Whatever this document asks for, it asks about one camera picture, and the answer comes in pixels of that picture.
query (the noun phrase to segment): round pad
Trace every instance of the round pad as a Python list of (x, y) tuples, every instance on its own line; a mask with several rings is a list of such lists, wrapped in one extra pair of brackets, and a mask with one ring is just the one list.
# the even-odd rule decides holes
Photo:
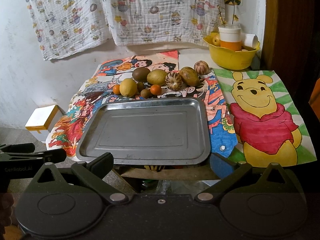
[(97, 193), (75, 185), (72, 188), (77, 192), (25, 193), (17, 209), (19, 223), (42, 237), (70, 236), (85, 230), (100, 217), (104, 206)]
[(220, 210), (226, 220), (253, 236), (283, 236), (296, 231), (307, 218), (300, 193), (226, 194)]

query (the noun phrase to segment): yellow apple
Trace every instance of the yellow apple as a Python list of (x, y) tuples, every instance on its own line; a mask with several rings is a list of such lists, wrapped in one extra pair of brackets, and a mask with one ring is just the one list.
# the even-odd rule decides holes
[(216, 35), (213, 36), (212, 44), (214, 46), (220, 47), (220, 34), (219, 33), (217, 33)]

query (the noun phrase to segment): red shirt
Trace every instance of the red shirt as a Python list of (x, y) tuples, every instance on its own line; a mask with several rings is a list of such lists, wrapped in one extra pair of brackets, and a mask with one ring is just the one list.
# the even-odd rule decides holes
[(230, 105), (230, 112), (235, 117), (234, 128), (242, 143), (247, 142), (269, 155), (276, 154), (286, 140), (293, 143), (291, 132), (296, 130), (298, 125), (279, 103), (274, 113), (265, 114), (261, 118), (244, 111), (238, 103)]

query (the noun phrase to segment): round fruit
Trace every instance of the round fruit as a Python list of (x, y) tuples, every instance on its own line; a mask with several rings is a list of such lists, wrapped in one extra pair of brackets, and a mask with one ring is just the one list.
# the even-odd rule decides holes
[(197, 72), (191, 67), (184, 67), (179, 72), (182, 81), (190, 87), (200, 85)]
[(112, 91), (115, 95), (120, 95), (120, 85), (114, 85)]
[(208, 63), (206, 63), (203, 60), (198, 61), (195, 64), (195, 71), (199, 74), (199, 75), (207, 75), (209, 73), (209, 66)]
[(220, 47), (220, 34), (219, 33), (217, 33), (216, 35), (214, 35), (212, 37), (212, 44), (214, 46)]
[(142, 82), (138, 82), (137, 87), (138, 91), (141, 92), (146, 86)]
[(124, 97), (134, 96), (137, 90), (137, 84), (132, 78), (126, 78), (120, 84), (120, 93)]
[(152, 85), (162, 86), (165, 84), (167, 74), (163, 69), (155, 69), (148, 74), (147, 81)]
[(170, 90), (176, 91), (182, 86), (182, 79), (176, 72), (170, 72), (165, 77), (165, 84)]
[(144, 90), (141, 91), (141, 96), (143, 98), (149, 98), (149, 97), (152, 96), (152, 94), (151, 94), (149, 89), (144, 89)]
[(138, 82), (146, 82), (150, 70), (146, 67), (138, 67), (132, 72), (132, 77)]
[(162, 89), (159, 85), (153, 85), (150, 88), (150, 92), (155, 96), (159, 96), (161, 95)]

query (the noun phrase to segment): small orange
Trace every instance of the small orange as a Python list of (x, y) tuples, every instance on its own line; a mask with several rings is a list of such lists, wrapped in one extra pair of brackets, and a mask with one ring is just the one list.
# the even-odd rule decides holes
[(152, 85), (151, 88), (150, 88), (150, 92), (155, 95), (155, 96), (159, 96), (161, 95), (161, 86), (159, 85)]
[(120, 95), (120, 85), (114, 85), (112, 91), (115, 95)]

